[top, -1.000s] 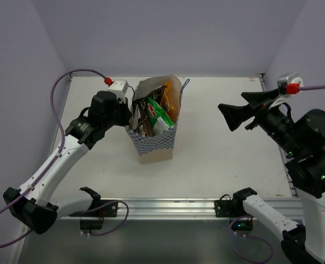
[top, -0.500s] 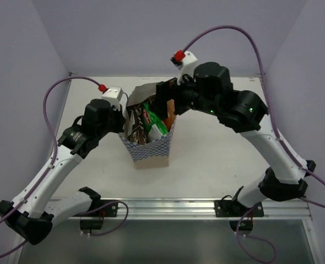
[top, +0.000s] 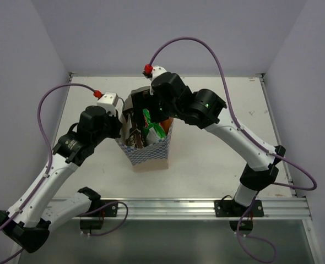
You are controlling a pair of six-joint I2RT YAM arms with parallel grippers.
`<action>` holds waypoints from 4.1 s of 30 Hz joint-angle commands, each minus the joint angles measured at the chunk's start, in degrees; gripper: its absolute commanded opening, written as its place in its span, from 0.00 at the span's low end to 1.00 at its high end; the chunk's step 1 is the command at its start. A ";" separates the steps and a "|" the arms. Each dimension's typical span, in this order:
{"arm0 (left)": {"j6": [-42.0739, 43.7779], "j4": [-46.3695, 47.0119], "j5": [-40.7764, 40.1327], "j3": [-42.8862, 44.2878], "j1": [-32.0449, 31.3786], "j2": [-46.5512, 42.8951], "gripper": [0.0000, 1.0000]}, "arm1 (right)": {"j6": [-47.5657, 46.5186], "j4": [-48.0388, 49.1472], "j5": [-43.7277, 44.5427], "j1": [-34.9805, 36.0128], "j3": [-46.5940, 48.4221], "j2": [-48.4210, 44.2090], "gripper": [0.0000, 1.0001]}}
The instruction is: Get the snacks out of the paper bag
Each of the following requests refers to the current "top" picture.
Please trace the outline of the orange chips bag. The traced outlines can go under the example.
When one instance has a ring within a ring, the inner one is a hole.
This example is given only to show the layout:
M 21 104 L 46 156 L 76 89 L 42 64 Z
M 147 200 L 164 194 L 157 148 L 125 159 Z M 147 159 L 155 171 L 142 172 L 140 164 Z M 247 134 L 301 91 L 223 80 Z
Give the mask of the orange chips bag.
M 161 127 L 163 128 L 163 130 L 164 130 L 164 132 L 165 132 L 166 135 L 167 135 L 168 132 L 169 132 L 169 128 L 170 128 L 170 126 L 171 126 L 173 120 L 174 120 L 173 118 L 169 118 L 169 119 L 167 119 L 167 120 L 165 120 L 165 121 L 162 121 L 162 122 L 160 123 L 160 125 L 161 125 Z

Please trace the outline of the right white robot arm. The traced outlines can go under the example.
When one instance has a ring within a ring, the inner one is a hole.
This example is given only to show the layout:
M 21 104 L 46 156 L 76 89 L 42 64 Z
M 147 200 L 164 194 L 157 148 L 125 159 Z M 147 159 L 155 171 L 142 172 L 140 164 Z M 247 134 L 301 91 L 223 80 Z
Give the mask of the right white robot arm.
M 277 164 L 286 149 L 272 146 L 246 127 L 237 125 L 226 102 L 215 92 L 209 89 L 193 92 L 178 74 L 165 72 L 152 80 L 150 88 L 133 92 L 131 99 L 139 124 L 144 121 L 144 109 L 149 111 L 154 123 L 180 119 L 215 135 L 246 161 L 231 203 L 234 214 L 244 216 L 251 210 L 257 194 L 275 182 L 279 172 Z

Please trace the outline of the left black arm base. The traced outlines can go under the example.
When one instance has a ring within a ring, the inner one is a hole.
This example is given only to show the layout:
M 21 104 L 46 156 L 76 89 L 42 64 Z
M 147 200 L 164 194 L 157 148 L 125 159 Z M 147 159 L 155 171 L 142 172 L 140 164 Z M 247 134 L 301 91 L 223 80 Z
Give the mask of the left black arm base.
M 117 200 L 97 200 L 92 202 L 89 210 L 80 215 L 81 218 L 89 217 L 89 219 L 81 219 L 79 228 L 83 233 L 92 233 L 92 231 L 100 230 L 104 225 L 105 217 L 116 217 Z

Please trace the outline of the blue checkered paper bag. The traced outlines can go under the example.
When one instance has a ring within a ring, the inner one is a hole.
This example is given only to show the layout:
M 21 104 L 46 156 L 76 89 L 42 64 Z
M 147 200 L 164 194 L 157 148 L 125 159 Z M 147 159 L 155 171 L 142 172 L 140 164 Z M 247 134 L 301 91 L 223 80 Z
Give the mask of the blue checkered paper bag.
M 150 112 L 150 108 L 153 106 L 155 102 L 153 98 L 150 97 L 150 87 L 143 86 L 138 89 L 132 90 L 128 97 L 124 100 L 124 110 L 133 109 L 132 104 L 132 94 L 137 92 L 149 92 L 149 97 L 147 99 L 147 110 Z M 123 151 L 125 156 L 129 159 L 131 165 L 133 166 L 133 170 L 135 172 L 147 172 L 147 171 L 155 171 L 168 169 L 169 167 L 169 149 L 171 142 L 171 135 L 173 130 L 174 121 L 172 122 L 169 132 L 166 137 L 160 140 L 158 143 L 147 145 L 144 148 L 133 148 L 129 147 L 124 143 L 124 129 L 126 125 L 125 118 L 123 116 L 123 112 L 120 116 L 120 121 L 122 123 L 121 129 L 121 137 L 116 140 L 116 143 Z

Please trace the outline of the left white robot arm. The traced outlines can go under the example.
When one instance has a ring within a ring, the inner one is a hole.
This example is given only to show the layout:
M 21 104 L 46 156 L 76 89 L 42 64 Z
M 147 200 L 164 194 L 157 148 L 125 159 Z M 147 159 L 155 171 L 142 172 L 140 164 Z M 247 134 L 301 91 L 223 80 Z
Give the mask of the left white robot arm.
M 47 205 L 63 183 L 94 153 L 104 139 L 120 137 L 122 123 L 118 111 L 89 106 L 52 149 L 50 162 L 26 193 L 9 209 L 0 210 L 2 232 L 28 253 L 37 251 L 50 233 L 71 218 L 94 216 L 101 209 L 101 196 L 83 187 L 54 209 Z

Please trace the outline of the green Chuba snack bag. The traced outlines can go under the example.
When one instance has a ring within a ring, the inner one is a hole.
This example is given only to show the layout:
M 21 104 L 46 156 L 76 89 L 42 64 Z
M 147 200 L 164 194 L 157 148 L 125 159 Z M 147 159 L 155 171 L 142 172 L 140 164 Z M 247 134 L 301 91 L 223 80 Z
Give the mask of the green Chuba snack bag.
M 166 132 L 160 123 L 151 121 L 150 112 L 143 109 L 144 126 L 142 129 L 143 136 L 147 145 L 158 143 L 166 137 Z

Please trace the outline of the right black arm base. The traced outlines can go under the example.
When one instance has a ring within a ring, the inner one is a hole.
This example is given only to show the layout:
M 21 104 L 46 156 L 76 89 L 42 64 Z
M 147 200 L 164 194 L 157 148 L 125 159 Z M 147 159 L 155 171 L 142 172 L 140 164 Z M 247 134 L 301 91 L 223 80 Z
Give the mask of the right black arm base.
M 246 207 L 239 205 L 231 198 L 230 195 L 224 196 L 220 200 L 214 201 L 215 216 L 219 218 L 235 218 L 235 220 L 229 220 L 230 228 L 235 232 L 237 223 L 243 213 L 246 211 Z M 256 200 L 249 213 L 242 219 L 239 231 L 240 233 L 247 235 L 253 230 L 254 219 L 257 217 L 264 217 L 263 205 L 261 200 Z

